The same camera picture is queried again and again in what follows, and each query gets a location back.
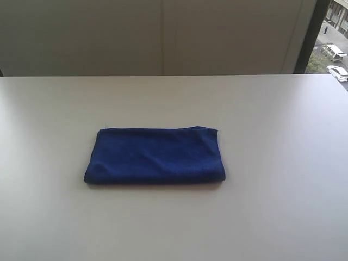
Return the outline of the blue microfiber towel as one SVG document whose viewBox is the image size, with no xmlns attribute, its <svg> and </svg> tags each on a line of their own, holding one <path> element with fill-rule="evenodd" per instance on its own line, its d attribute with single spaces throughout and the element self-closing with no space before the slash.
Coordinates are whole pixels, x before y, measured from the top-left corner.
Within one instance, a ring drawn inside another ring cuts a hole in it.
<svg viewBox="0 0 348 261">
<path fill-rule="evenodd" d="M 202 126 L 101 129 L 84 175 L 92 185 L 191 185 L 225 179 L 218 131 Z"/>
</svg>

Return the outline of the white sedan outside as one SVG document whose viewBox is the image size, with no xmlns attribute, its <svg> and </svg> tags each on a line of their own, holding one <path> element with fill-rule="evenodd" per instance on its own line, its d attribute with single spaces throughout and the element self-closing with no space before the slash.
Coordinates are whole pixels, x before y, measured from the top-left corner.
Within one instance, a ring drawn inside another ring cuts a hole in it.
<svg viewBox="0 0 348 261">
<path fill-rule="evenodd" d="M 326 67 L 326 72 L 331 74 L 339 82 L 347 82 L 348 72 L 340 66 L 329 65 Z"/>
</svg>

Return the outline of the white van outside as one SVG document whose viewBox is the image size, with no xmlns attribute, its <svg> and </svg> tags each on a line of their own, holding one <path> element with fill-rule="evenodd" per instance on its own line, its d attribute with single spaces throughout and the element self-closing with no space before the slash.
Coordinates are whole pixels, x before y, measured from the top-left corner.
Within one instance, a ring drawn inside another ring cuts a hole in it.
<svg viewBox="0 0 348 261">
<path fill-rule="evenodd" d="M 327 44 L 323 48 L 323 52 L 332 62 L 340 62 L 347 57 L 347 54 L 334 44 Z"/>
</svg>

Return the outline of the dark window frame post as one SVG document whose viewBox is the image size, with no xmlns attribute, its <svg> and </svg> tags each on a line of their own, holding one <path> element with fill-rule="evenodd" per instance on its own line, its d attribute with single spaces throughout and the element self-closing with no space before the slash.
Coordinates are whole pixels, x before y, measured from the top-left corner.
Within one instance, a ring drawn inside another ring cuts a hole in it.
<svg viewBox="0 0 348 261">
<path fill-rule="evenodd" d="M 329 0 L 317 0 L 307 32 L 304 37 L 304 41 L 301 46 L 301 50 L 293 71 L 293 74 L 304 74 L 309 63 L 309 59 L 316 43 L 316 39 L 319 35 L 319 31 L 326 15 Z"/>
</svg>

